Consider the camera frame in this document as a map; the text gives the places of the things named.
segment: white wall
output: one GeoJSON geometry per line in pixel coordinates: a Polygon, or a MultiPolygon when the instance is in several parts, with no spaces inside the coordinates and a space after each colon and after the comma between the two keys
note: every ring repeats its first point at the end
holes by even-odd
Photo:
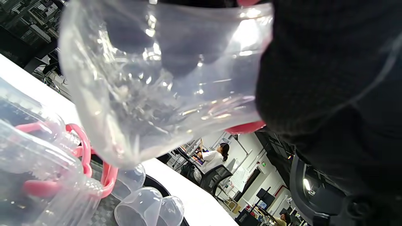
{"type": "MultiPolygon", "coordinates": [[[[219,145],[222,138],[229,138],[229,136],[230,134],[222,131],[208,134],[207,136],[202,137],[203,145],[208,149],[210,149],[210,147],[215,148],[217,145],[219,145]]],[[[252,173],[256,167],[256,163],[261,159],[262,156],[266,156],[265,151],[263,151],[258,158],[256,158],[263,146],[254,133],[240,135],[239,142],[243,145],[246,151],[250,153],[241,166],[249,173],[252,173]]],[[[232,161],[232,159],[236,159],[238,163],[241,163],[246,156],[246,152],[242,149],[239,143],[232,138],[230,140],[229,156],[226,162],[229,163],[232,161]]]]}
{"type": "Polygon", "coordinates": [[[283,208],[287,209],[289,204],[287,203],[286,199],[291,197],[290,191],[286,188],[282,188],[281,191],[278,193],[275,201],[272,205],[268,208],[268,212],[274,216],[279,217],[279,213],[283,208]]]}
{"type": "MultiPolygon", "coordinates": [[[[216,147],[222,137],[228,138],[229,134],[223,133],[221,131],[204,136],[202,137],[203,145],[209,148],[210,146],[213,146],[215,144],[214,147],[216,147]]],[[[262,172],[258,175],[258,177],[254,180],[249,189],[247,189],[247,191],[240,199],[239,205],[244,207],[246,205],[246,202],[254,204],[258,200],[256,195],[261,188],[267,190],[269,187],[271,187],[268,192],[271,195],[275,195],[281,185],[284,185],[285,183],[279,173],[276,171],[276,168],[267,158],[265,151],[257,156],[263,146],[254,133],[241,134],[239,136],[239,142],[243,145],[246,151],[250,153],[247,159],[243,162],[242,167],[246,171],[248,171],[249,175],[254,171],[256,167],[258,167],[262,172]]],[[[229,157],[227,162],[230,162],[232,159],[236,159],[240,163],[245,157],[246,153],[244,152],[242,147],[235,139],[232,138],[230,141],[229,157]]],[[[230,194],[234,196],[236,191],[237,189],[233,189],[230,194]]],[[[279,212],[282,210],[282,208],[288,208],[289,205],[287,204],[287,202],[282,202],[283,198],[286,195],[290,197],[290,192],[287,189],[283,188],[275,198],[275,201],[268,208],[268,212],[271,211],[273,215],[278,217],[279,212]]]]}

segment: white shirt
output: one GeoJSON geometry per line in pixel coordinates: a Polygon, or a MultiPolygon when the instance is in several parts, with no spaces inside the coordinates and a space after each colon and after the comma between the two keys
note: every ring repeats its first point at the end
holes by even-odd
{"type": "MultiPolygon", "coordinates": [[[[204,163],[200,167],[200,170],[203,174],[219,165],[224,164],[224,157],[217,151],[203,152],[202,159],[204,160],[204,163]]],[[[198,182],[201,180],[201,173],[197,169],[194,170],[194,178],[198,182]]]]}

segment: woman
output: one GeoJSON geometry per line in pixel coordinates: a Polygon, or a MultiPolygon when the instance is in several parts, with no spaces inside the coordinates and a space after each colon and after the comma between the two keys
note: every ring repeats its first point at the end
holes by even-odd
{"type": "Polygon", "coordinates": [[[288,213],[281,214],[280,218],[274,217],[279,226],[287,226],[290,223],[290,216],[288,213]]]}
{"type": "MultiPolygon", "coordinates": [[[[229,145],[227,143],[221,143],[216,151],[198,152],[198,158],[204,160],[204,163],[200,167],[202,173],[205,174],[211,169],[223,165],[228,159],[228,152],[229,145]]],[[[201,180],[201,173],[197,169],[194,170],[194,179],[197,182],[200,182],[201,180]]]]}

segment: computer monitor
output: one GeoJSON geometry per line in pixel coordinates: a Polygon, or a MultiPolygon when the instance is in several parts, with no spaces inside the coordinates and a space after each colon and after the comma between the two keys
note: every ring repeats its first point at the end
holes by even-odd
{"type": "Polygon", "coordinates": [[[274,202],[275,197],[271,194],[269,194],[266,190],[260,189],[260,191],[257,193],[257,197],[261,199],[267,206],[270,206],[272,202],[274,202]]]}

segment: desk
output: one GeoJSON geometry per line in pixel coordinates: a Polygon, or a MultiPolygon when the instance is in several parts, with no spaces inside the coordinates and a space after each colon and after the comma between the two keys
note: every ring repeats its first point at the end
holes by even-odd
{"type": "MultiPolygon", "coordinates": [[[[75,105],[54,92],[28,72],[0,54],[0,77],[15,88],[48,106],[65,123],[81,125],[75,105]]],[[[182,177],[156,158],[142,163],[146,173],[179,197],[185,207],[184,217],[190,226],[237,226],[236,222],[209,193],[182,177]]]]}

